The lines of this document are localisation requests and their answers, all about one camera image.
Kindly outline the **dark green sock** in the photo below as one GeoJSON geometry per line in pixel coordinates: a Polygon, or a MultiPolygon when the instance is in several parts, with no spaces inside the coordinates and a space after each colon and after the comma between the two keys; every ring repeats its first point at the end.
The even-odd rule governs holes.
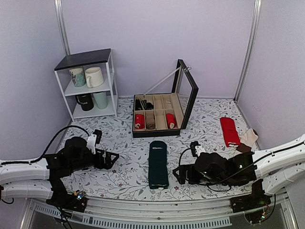
{"type": "Polygon", "coordinates": [[[167,145],[165,142],[153,141],[150,143],[148,163],[150,189],[168,188],[167,145]]]}

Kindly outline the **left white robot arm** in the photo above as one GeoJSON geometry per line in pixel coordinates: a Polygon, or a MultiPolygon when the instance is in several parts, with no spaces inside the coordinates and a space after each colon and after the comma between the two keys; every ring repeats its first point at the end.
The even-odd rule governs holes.
{"type": "Polygon", "coordinates": [[[94,167],[111,169],[119,154],[97,149],[97,135],[87,140],[73,137],[55,154],[45,154],[31,161],[1,161],[0,197],[53,199],[60,207],[67,207],[71,197],[61,179],[73,172],[94,167]]]}

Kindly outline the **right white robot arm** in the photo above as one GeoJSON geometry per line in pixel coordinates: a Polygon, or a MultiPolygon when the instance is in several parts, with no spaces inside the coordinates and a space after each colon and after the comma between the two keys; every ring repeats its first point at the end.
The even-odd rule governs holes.
{"type": "Polygon", "coordinates": [[[305,173],[305,137],[266,150],[255,150],[225,158],[218,153],[207,153],[198,142],[192,142],[189,150],[195,163],[179,164],[173,175],[182,185],[188,182],[200,186],[258,186],[246,198],[250,208],[264,202],[265,195],[272,196],[278,190],[297,180],[305,173]]]}

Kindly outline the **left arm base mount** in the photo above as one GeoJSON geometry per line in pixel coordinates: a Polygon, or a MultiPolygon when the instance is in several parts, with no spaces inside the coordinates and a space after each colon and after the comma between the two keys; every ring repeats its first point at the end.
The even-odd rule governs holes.
{"type": "Polygon", "coordinates": [[[84,192],[74,191],[68,193],[60,179],[50,180],[52,197],[46,200],[46,203],[58,208],[84,213],[88,199],[84,192]]]}

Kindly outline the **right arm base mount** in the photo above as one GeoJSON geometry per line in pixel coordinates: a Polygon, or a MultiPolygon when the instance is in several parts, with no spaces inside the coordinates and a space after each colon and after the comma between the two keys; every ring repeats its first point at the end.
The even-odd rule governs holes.
{"type": "Polygon", "coordinates": [[[244,218],[251,225],[267,221],[275,210],[276,195],[274,195],[274,205],[271,209],[271,197],[265,194],[262,182],[262,179],[254,182],[250,194],[230,199],[233,213],[252,210],[252,212],[244,213],[244,218]]]}

